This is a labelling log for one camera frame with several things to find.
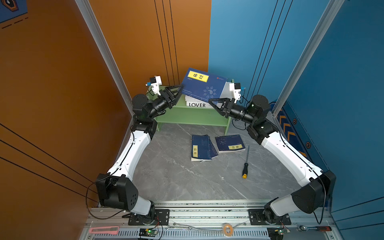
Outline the white LOVER book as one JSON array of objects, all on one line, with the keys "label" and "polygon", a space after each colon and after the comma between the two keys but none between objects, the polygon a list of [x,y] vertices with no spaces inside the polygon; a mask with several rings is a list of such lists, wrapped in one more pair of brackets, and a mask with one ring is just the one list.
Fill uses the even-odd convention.
[{"label": "white LOVER book", "polygon": [[191,101],[186,101],[186,106],[190,108],[203,108],[203,109],[213,109],[214,107],[211,106],[209,103],[206,102],[191,102]]}]

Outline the blue book front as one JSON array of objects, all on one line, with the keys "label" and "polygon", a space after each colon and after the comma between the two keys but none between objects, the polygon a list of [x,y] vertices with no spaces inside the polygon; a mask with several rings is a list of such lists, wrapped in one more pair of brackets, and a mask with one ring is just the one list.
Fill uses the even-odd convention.
[{"label": "blue book front", "polygon": [[204,102],[208,102],[209,99],[219,99],[227,80],[218,75],[189,68],[182,81],[182,93]]}]

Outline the blue book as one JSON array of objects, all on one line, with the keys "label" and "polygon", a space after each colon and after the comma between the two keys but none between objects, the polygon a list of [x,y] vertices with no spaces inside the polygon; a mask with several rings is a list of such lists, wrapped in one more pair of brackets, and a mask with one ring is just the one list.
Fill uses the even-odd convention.
[{"label": "blue book", "polygon": [[204,102],[208,102],[209,99],[219,99],[227,80],[218,75],[189,68],[182,81],[182,93]]},{"label": "blue book", "polygon": [[240,135],[215,137],[219,153],[239,152],[246,149]]},{"label": "blue book", "polygon": [[219,155],[208,135],[192,135],[191,161],[211,161]]}]

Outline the white La Dame book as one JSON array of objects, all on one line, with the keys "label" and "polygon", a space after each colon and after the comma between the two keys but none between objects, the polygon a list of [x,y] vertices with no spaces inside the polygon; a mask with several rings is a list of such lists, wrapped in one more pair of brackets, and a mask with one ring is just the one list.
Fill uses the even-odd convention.
[{"label": "white La Dame book", "polygon": [[191,96],[187,96],[187,95],[185,95],[185,101],[186,102],[199,103],[199,104],[207,104],[208,103],[206,101],[202,101],[202,100],[199,100],[199,99],[193,98]]}]

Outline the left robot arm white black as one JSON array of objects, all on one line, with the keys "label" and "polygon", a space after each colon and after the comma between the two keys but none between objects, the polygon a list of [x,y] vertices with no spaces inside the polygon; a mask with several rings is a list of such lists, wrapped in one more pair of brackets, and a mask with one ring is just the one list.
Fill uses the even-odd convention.
[{"label": "left robot arm white black", "polygon": [[154,203],[142,198],[133,184],[137,164],[157,129],[156,117],[164,115],[182,96],[183,85],[165,87],[156,99],[139,94],[133,98],[133,125],[127,145],[106,174],[95,182],[100,205],[129,211],[146,220],[155,218]]}]

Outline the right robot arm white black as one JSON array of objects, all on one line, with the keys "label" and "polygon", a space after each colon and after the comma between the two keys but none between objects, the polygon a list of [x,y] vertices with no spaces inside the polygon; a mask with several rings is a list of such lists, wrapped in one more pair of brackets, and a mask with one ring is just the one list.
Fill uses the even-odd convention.
[{"label": "right robot arm white black", "polygon": [[255,95],[247,107],[235,103],[235,99],[209,99],[209,104],[223,117],[231,117],[248,126],[248,134],[260,146],[271,152],[294,176],[300,189],[282,198],[275,198],[264,206],[263,215],[268,224],[276,224],[293,212],[312,214],[324,209],[332,197],[336,176],[323,171],[307,160],[283,137],[277,126],[268,120],[271,109],[265,96]]}]

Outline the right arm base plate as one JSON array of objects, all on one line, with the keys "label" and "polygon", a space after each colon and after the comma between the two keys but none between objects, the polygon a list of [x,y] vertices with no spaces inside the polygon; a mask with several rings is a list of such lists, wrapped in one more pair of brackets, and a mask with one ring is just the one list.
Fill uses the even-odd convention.
[{"label": "right arm base plate", "polygon": [[270,210],[250,209],[248,210],[251,225],[291,225],[291,218],[288,214],[277,216]]}]

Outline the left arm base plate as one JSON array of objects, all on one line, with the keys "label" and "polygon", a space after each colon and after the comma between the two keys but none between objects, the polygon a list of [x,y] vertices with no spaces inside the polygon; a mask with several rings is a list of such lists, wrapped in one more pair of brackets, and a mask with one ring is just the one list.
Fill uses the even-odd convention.
[{"label": "left arm base plate", "polygon": [[170,210],[169,209],[155,209],[154,217],[142,216],[142,215],[132,215],[128,221],[129,226],[155,226],[159,224],[160,226],[167,226],[170,220]]}]

